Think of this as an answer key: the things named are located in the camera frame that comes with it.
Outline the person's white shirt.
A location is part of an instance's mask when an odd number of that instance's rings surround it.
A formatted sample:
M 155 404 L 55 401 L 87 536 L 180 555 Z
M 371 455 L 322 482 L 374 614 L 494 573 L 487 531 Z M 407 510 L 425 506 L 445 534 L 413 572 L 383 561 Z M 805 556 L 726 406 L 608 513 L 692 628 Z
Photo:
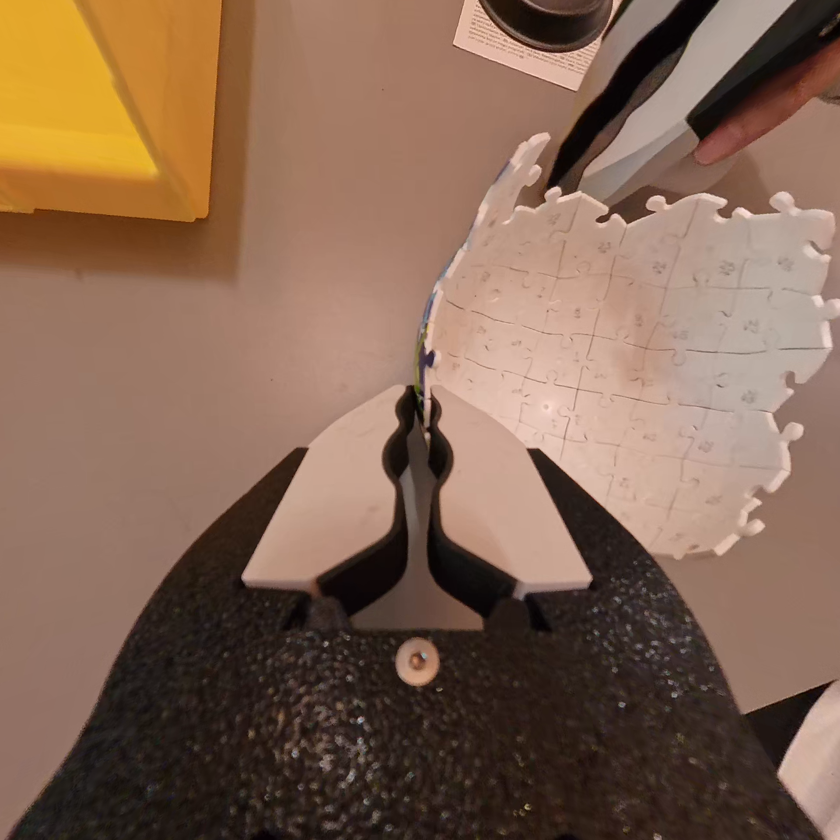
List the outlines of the person's white shirt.
M 779 769 L 780 781 L 825 839 L 839 838 L 839 682 L 807 712 Z

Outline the partly built puzzle ball shell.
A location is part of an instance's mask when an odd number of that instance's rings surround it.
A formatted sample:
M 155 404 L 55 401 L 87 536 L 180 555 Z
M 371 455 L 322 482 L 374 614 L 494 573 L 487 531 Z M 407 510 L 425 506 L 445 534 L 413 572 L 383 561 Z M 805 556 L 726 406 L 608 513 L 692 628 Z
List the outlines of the partly built puzzle ball shell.
M 425 423 L 441 385 L 541 450 L 644 548 L 722 555 L 763 530 L 802 425 L 774 414 L 833 349 L 821 292 L 835 217 L 787 192 L 772 212 L 707 193 L 627 223 L 548 190 L 548 133 L 515 150 L 437 279 L 416 344 Z

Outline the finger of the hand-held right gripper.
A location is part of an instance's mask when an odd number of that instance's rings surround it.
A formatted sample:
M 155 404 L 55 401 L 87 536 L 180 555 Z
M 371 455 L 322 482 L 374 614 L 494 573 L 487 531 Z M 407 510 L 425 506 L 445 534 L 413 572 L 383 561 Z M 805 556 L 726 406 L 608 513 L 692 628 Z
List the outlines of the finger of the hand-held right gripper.
M 718 2 L 688 39 L 675 68 L 626 119 L 585 168 L 579 191 L 614 205 L 651 186 L 698 145 L 688 125 L 696 105 L 792 5 L 792 1 Z
M 629 116 L 676 68 L 697 27 L 695 1 L 621 2 L 577 91 L 548 188 L 573 193 Z

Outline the yellow plastic bin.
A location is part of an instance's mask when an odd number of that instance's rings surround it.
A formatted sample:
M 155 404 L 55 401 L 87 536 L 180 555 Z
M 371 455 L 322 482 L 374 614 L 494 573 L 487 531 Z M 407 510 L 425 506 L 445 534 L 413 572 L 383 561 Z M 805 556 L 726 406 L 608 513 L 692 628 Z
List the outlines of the yellow plastic bin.
M 2 212 L 205 218 L 222 10 L 2 1 Z

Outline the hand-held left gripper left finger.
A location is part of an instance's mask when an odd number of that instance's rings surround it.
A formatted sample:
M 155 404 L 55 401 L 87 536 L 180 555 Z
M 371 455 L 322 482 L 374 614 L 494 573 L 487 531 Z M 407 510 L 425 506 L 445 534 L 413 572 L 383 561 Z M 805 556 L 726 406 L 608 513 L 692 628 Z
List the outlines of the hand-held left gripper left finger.
M 410 385 L 394 385 L 317 436 L 295 469 L 241 581 L 329 597 L 348 616 L 402 579 L 408 528 L 401 477 L 415 421 Z

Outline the person's right hand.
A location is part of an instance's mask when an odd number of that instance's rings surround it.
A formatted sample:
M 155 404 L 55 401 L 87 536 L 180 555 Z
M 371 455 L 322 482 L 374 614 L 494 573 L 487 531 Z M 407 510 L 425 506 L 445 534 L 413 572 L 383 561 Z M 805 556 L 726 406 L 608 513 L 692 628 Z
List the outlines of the person's right hand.
M 839 42 L 784 70 L 751 94 L 693 151 L 699 165 L 713 165 L 780 126 L 838 81 Z

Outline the black round puzzle stand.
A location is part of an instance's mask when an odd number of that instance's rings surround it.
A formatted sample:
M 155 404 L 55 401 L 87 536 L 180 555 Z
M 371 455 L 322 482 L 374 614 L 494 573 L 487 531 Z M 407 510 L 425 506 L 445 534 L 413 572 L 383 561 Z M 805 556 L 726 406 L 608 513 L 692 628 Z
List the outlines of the black round puzzle stand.
M 520 44 L 568 53 L 596 41 L 613 14 L 612 1 L 479 1 L 490 21 Z

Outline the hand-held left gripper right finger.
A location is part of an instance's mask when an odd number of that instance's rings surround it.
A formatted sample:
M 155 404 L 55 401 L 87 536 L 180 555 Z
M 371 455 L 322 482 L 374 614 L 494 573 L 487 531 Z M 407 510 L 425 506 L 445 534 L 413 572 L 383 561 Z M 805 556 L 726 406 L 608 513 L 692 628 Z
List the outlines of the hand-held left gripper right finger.
M 506 600 L 588 589 L 592 573 L 525 444 L 442 385 L 431 407 L 427 557 L 439 587 L 485 620 Z

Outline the white instruction leaflet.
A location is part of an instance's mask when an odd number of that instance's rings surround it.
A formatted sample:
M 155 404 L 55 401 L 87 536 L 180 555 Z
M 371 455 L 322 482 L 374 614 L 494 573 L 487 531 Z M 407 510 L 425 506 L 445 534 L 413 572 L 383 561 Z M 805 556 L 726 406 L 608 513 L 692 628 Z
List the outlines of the white instruction leaflet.
M 620 2 L 612 2 L 611 19 L 620 5 Z M 499 30 L 482 10 L 479 1 L 467 1 L 463 3 L 460 12 L 454 45 L 505 67 L 577 91 L 599 50 L 601 40 L 599 37 L 587 47 L 565 53 L 531 49 Z

